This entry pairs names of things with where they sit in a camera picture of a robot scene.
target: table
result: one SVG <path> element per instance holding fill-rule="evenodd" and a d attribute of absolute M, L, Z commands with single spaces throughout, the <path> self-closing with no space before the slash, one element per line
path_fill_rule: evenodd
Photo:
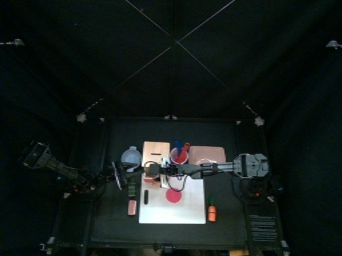
<path fill-rule="evenodd" d="M 92 166 L 98 172 L 105 161 L 118 160 L 129 146 L 141 152 L 144 141 L 217 146 L 226 161 L 240 153 L 267 156 L 263 129 L 253 121 L 114 118 L 90 125 L 78 133 L 70 163 Z M 136 248 L 166 246 L 177 249 L 245 249 L 243 205 L 232 194 L 229 174 L 204 178 L 204 198 L 214 196 L 217 221 L 205 224 L 138 224 L 138 216 L 126 215 L 126 191 L 108 183 L 97 197 L 78 195 L 62 200 L 54 225 L 54 246 Z"/>

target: small bottle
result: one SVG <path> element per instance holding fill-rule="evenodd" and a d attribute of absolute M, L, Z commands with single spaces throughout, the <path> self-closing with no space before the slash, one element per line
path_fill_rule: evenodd
<path fill-rule="evenodd" d="M 141 154 L 140 152 L 136 150 L 136 147 L 134 146 L 130 146 L 129 149 L 126 149 L 124 152 L 122 152 L 122 155 L 121 155 L 121 162 L 122 163 L 132 163 L 134 164 L 134 166 L 132 168 L 129 168 L 126 170 L 126 172 L 132 172 L 133 169 L 140 165 L 141 163 Z"/>

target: metal rod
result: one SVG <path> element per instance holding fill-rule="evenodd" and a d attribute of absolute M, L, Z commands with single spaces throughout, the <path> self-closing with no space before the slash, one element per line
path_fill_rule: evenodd
<path fill-rule="evenodd" d="M 168 32 L 161 28 L 160 25 L 157 25 L 157 23 L 144 14 L 144 12 L 128 1 L 125 0 L 125 2 L 133 7 L 133 9 L 150 21 L 150 23 L 164 32 L 164 34 L 166 36 L 169 36 Z"/>
<path fill-rule="evenodd" d="M 128 77 L 128 78 L 125 78 L 116 86 L 114 86 L 114 88 L 112 88 L 112 90 L 109 90 L 108 92 L 106 92 L 106 94 L 105 94 L 105 96 L 104 97 L 101 97 L 100 99 L 97 99 L 97 101 L 94 101 L 92 104 L 90 104 L 90 106 L 80 113 L 80 114 L 84 114 L 84 113 L 86 113 L 102 100 L 104 100 L 104 98 L 105 97 L 108 97 L 108 95 L 110 95 L 113 92 L 114 92 L 114 90 L 117 90 L 130 79 L 132 79 L 132 77 L 137 74 L 137 73 L 140 73 L 140 71 L 168 51 L 170 49 L 170 47 L 168 47 L 161 53 L 158 53 L 157 55 L 156 55 L 156 57 L 150 60 L 150 61 L 148 61 L 148 63 L 146 64 L 144 64 L 133 73 L 132 73 L 132 75 Z"/>
<path fill-rule="evenodd" d="M 181 42 L 232 3 L 235 0 L 229 1 L 178 40 Z"/>
<path fill-rule="evenodd" d="M 236 96 L 237 94 L 233 92 L 232 88 L 220 80 L 220 78 L 214 75 L 214 73 L 208 69 L 208 67 L 198 61 L 198 59 L 194 57 L 194 55 L 188 51 L 188 49 L 180 44 L 178 41 L 176 41 L 176 44 L 181 47 L 181 49 L 188 53 L 188 55 L 193 58 L 193 60 L 198 63 L 198 65 L 205 69 L 205 71 L 209 73 L 209 75 L 214 78 L 214 80 L 218 82 L 220 85 L 224 87 L 229 88 L 232 91 L 233 95 Z M 249 112 L 253 114 L 255 117 L 259 117 L 257 113 L 252 110 L 249 105 L 245 103 L 245 101 L 240 100 L 240 103 L 243 106 L 249 110 Z"/>

